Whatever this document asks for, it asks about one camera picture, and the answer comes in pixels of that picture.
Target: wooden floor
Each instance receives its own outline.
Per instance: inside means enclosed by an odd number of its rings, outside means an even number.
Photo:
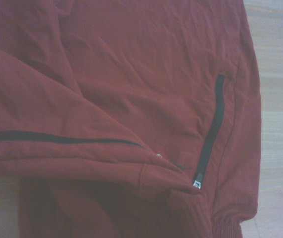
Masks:
[[[244,238],[283,238],[283,0],[245,0],[261,76],[259,209]],[[0,238],[17,235],[17,179],[0,177]]]

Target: zipper pull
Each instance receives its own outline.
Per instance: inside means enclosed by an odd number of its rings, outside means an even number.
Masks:
[[[203,178],[203,175],[201,173],[198,173],[193,183],[193,187],[197,187],[198,189],[201,189],[202,178]]]

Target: black zipper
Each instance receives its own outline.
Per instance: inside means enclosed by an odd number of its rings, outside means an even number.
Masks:
[[[198,166],[195,172],[195,176],[193,178],[193,186],[201,189],[202,181],[205,176],[205,171],[209,162],[211,150],[213,148],[213,144],[217,137],[217,134],[221,128],[224,116],[224,97],[223,97],[223,84],[224,84],[224,75],[219,75],[215,84],[215,99],[216,99],[216,108],[215,114],[213,118],[212,125],[208,131],[208,134],[205,138],[202,151],[199,157]]]
[[[35,141],[35,142],[52,142],[57,144],[83,144],[83,143],[122,143],[136,145],[144,148],[135,142],[121,139],[81,139],[81,138],[71,138],[64,136],[57,136],[45,133],[36,133],[29,131],[0,131],[0,141]]]

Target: red fabric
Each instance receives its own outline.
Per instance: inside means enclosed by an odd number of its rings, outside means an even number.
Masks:
[[[260,111],[242,0],[0,0],[0,175],[21,177],[21,238],[241,238]]]

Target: elastic cuff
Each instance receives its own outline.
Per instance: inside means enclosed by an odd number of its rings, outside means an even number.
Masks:
[[[213,221],[212,229],[214,238],[243,238],[238,222]]]

